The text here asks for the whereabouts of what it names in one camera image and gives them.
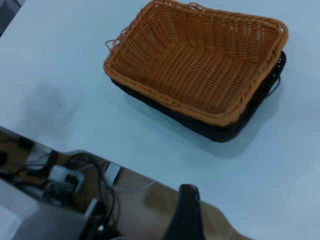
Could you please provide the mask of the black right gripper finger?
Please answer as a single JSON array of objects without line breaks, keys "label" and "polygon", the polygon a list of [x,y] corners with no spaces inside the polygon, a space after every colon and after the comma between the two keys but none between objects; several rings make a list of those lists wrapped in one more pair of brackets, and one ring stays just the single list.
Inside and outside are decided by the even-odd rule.
[{"label": "black right gripper finger", "polygon": [[180,185],[174,215],[162,238],[164,240],[205,239],[201,199],[195,185]]}]

